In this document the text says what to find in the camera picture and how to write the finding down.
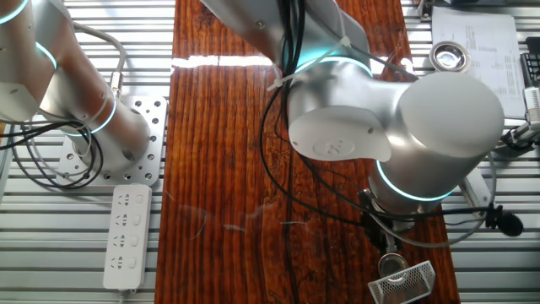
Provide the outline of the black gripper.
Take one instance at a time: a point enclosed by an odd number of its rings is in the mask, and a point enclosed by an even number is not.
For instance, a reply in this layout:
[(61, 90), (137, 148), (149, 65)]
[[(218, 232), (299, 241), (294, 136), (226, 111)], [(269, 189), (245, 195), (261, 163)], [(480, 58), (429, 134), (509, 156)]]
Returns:
[(396, 240), (392, 235), (388, 235), (367, 211), (362, 212), (361, 224), (369, 242), (377, 250), (381, 250), (382, 255), (386, 255), (388, 253), (397, 253), (402, 250), (401, 241)]

